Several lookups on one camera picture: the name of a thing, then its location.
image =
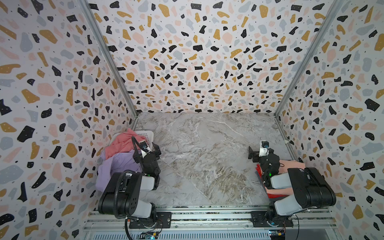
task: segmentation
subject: folded clothes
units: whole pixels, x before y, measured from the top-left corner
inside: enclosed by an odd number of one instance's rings
[[[100,155],[103,159],[103,163],[98,169],[99,175],[96,179],[96,189],[103,192],[107,187],[112,174],[115,172],[123,172],[125,170],[141,172],[140,164],[136,163],[133,159],[133,153],[134,150],[129,152],[119,152],[105,160],[106,153],[103,151]]]
[[[105,157],[108,159],[119,152],[129,152],[133,148],[132,136],[134,136],[137,142],[145,140],[142,136],[137,135],[132,129],[128,129],[126,132],[120,133],[117,138],[105,148]]]

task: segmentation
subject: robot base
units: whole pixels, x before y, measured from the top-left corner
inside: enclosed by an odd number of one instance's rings
[[[129,224],[130,229],[144,229],[145,226],[150,225],[150,222],[145,222],[146,218],[140,218],[139,220],[131,220]],[[158,212],[156,216],[156,220],[158,221],[158,225],[156,228],[170,228],[170,222],[172,220],[172,213],[171,212]]]

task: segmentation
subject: purple cloth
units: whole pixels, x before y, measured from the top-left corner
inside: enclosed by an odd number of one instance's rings
[[[123,172],[124,170],[141,172],[140,164],[133,160],[133,153],[134,150],[119,152],[105,160],[105,151],[103,151],[100,155],[103,163],[98,169],[99,175],[96,179],[96,189],[103,192],[111,179],[111,175],[115,172]]]

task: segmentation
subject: pink cloth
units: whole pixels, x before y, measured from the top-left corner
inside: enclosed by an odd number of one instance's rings
[[[112,142],[111,145],[105,148],[105,158],[108,159],[119,152],[129,152],[133,148],[132,136],[134,136],[137,142],[145,140],[145,138],[137,135],[132,129],[128,129],[126,132],[122,132]]]

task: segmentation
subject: terrazzo wallpaper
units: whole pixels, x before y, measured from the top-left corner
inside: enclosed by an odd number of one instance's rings
[[[88,0],[138,112],[274,112],[332,0]]]
[[[0,1],[0,238],[80,239],[132,121],[75,1]]]
[[[278,118],[337,196],[344,239],[384,239],[384,1],[345,1]]]

